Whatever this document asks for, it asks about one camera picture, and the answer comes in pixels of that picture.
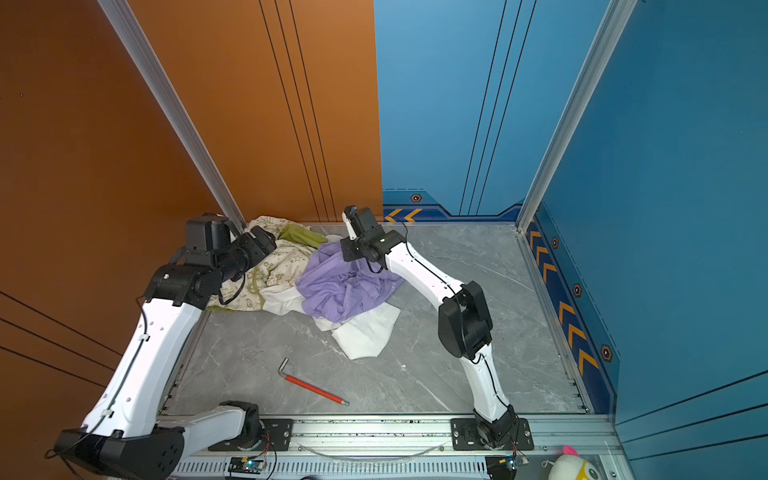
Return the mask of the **cream green patterned cloth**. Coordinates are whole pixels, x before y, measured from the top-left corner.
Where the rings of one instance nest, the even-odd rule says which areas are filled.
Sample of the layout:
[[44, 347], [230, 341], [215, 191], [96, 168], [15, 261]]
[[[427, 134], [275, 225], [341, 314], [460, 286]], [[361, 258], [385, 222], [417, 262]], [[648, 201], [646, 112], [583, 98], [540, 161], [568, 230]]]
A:
[[296, 287], [296, 282], [303, 275], [312, 254], [318, 249], [280, 240], [280, 231], [291, 223], [299, 224], [271, 216], [260, 216], [249, 222], [249, 228], [259, 226], [272, 233], [276, 238], [277, 248], [256, 267], [247, 271], [242, 280], [225, 282], [221, 293], [210, 298], [210, 308], [245, 312], [266, 311], [262, 309], [263, 289], [272, 286]]

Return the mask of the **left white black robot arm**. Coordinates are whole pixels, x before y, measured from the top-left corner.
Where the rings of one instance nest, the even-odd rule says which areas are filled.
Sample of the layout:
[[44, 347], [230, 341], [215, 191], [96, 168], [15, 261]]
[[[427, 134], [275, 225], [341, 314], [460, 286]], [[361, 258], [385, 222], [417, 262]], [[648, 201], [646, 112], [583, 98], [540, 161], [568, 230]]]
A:
[[227, 217], [187, 222], [185, 243], [153, 274], [138, 326], [100, 399], [76, 429], [62, 431], [45, 459], [119, 479], [166, 479], [186, 457], [221, 442], [249, 449], [265, 439], [259, 408], [228, 401], [207, 412], [162, 418], [190, 335], [227, 281], [244, 281], [276, 248], [254, 226], [233, 237]]

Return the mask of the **white plush toy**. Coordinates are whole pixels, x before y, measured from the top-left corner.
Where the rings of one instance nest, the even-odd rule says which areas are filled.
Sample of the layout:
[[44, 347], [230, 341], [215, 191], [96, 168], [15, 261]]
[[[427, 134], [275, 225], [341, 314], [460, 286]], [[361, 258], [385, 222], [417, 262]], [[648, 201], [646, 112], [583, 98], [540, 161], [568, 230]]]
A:
[[599, 468], [581, 457], [572, 446], [564, 446], [563, 453], [554, 461], [547, 461], [548, 480], [603, 480]]

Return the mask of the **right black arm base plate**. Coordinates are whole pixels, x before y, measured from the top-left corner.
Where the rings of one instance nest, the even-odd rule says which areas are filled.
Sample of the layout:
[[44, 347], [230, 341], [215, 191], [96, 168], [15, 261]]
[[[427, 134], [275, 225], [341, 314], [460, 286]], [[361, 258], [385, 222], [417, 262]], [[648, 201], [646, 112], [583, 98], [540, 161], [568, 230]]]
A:
[[507, 442], [495, 447], [489, 447], [483, 443], [478, 430], [477, 421], [474, 418], [452, 418], [449, 421], [449, 424], [451, 429], [452, 448], [455, 451], [518, 450], [528, 452], [535, 449], [533, 434], [528, 420], [525, 418], [514, 420]]

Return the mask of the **right green circuit board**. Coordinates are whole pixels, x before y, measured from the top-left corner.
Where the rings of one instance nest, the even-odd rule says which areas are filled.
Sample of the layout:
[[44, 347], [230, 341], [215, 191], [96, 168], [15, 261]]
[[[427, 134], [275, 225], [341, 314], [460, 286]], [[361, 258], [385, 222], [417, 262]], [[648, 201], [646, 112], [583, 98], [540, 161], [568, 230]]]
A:
[[490, 480], [515, 480], [522, 465], [513, 456], [486, 456], [486, 473]]

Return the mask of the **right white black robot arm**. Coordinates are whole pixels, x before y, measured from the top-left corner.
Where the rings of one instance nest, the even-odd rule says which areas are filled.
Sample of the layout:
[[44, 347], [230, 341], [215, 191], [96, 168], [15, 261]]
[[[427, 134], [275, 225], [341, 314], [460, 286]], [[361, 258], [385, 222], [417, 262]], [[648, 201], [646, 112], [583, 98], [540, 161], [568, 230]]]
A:
[[348, 232], [341, 240], [345, 261], [379, 265], [381, 273], [401, 277], [435, 307], [438, 338], [461, 361], [470, 385], [481, 444], [501, 449], [512, 443], [519, 417], [503, 392], [495, 367], [493, 321], [482, 287], [441, 271], [405, 235], [385, 230], [367, 207], [348, 206], [342, 218]]

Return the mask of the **white cloth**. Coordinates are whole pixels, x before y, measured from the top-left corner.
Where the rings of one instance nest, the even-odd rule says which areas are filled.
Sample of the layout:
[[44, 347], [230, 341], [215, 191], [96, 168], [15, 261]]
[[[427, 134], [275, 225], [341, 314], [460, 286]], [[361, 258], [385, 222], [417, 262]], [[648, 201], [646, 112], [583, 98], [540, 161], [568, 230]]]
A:
[[[285, 315], [303, 313], [305, 298], [295, 286], [272, 286], [261, 291], [262, 306], [267, 312]], [[338, 346], [350, 360], [375, 358], [388, 344], [401, 310], [388, 303], [353, 316], [343, 322], [331, 322], [324, 317], [313, 317], [321, 332], [330, 332]]]

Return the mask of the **red handled hex key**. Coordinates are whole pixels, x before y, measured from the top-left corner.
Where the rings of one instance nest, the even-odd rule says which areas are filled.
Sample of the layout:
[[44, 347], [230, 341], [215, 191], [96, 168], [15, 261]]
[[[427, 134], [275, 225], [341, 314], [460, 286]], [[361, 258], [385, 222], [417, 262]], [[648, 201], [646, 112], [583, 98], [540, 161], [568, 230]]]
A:
[[291, 383], [293, 385], [296, 385], [296, 386], [298, 386], [298, 387], [300, 387], [300, 388], [302, 388], [304, 390], [310, 391], [310, 392], [312, 392], [312, 393], [314, 393], [316, 395], [319, 395], [319, 396], [321, 396], [321, 397], [323, 397], [323, 398], [325, 398], [327, 400], [330, 400], [330, 401], [332, 401], [332, 402], [334, 402], [336, 404], [339, 404], [339, 405], [342, 405], [342, 406], [345, 406], [345, 407], [349, 406], [349, 402], [346, 399], [344, 399], [344, 398], [342, 398], [342, 397], [340, 397], [338, 395], [335, 395], [335, 394], [333, 394], [333, 393], [331, 393], [331, 392], [329, 392], [329, 391], [327, 391], [325, 389], [317, 387], [317, 386], [315, 386], [315, 385], [313, 385], [313, 384], [311, 384], [309, 382], [306, 382], [306, 381], [304, 381], [302, 379], [299, 379], [299, 378], [289, 374], [286, 371], [288, 363], [289, 363], [289, 359], [288, 358], [284, 358], [283, 361], [281, 362], [279, 368], [278, 368], [278, 374], [284, 380], [286, 380], [287, 382], [289, 382], [289, 383]]

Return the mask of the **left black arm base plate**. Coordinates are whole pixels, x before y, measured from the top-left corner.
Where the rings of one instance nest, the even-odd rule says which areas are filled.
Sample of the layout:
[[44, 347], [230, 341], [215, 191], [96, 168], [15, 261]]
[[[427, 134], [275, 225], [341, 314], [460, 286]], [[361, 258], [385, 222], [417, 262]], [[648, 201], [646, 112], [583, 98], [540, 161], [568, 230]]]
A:
[[262, 452], [264, 450], [274, 450], [285, 452], [290, 447], [293, 426], [294, 421], [289, 418], [262, 419], [261, 435], [256, 440], [224, 440], [210, 446], [208, 451]]

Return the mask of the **left green circuit board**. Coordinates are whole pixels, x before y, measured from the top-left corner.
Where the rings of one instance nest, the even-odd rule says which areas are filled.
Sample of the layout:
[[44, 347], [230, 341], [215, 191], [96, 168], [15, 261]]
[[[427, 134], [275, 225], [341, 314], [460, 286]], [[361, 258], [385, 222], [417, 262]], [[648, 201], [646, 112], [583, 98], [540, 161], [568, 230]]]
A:
[[260, 475], [268, 466], [268, 462], [257, 457], [231, 457], [228, 474], [232, 475]]

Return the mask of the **aluminium front rail frame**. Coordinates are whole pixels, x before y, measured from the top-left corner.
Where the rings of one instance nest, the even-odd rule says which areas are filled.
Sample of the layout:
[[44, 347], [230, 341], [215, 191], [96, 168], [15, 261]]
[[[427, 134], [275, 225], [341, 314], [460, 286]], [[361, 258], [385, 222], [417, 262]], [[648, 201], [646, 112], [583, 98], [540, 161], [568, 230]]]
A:
[[[604, 415], [530, 414], [535, 449], [455, 451], [449, 421], [460, 414], [266, 415], [294, 421], [288, 451], [212, 452], [185, 455], [166, 479], [489, 479], [486, 456], [513, 456], [522, 465], [516, 479], [545, 479], [547, 461], [564, 446], [597, 466], [604, 479], [633, 473], [609, 419]], [[228, 474], [231, 457], [268, 462], [260, 475]]]

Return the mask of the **purple cloth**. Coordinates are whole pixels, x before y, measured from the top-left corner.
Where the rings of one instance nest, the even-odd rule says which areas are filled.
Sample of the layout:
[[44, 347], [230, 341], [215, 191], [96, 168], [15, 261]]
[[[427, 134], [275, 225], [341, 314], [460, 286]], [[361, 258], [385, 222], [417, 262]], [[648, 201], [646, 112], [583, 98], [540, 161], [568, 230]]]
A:
[[365, 259], [346, 262], [341, 243], [332, 242], [312, 254], [296, 288], [305, 314], [340, 323], [386, 302], [403, 283], [397, 274], [371, 267]]

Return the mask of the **green circuit board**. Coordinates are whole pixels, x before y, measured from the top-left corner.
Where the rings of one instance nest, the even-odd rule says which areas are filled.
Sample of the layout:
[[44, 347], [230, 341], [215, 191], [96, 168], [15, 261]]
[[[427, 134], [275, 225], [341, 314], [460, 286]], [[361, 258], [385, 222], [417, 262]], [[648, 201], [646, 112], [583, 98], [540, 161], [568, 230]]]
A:
[[513, 456], [486, 456], [486, 473], [490, 480], [515, 480], [522, 465]]
[[268, 462], [257, 457], [231, 457], [228, 474], [232, 475], [260, 475], [268, 466]]

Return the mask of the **olive green cloth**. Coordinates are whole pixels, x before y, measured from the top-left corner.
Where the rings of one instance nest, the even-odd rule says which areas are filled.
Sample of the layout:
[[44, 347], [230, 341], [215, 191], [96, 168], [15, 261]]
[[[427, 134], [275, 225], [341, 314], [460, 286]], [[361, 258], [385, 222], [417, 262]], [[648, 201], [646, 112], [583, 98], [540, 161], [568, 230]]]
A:
[[328, 242], [324, 235], [295, 223], [286, 225], [280, 231], [278, 238], [312, 249], [318, 249], [321, 245]]

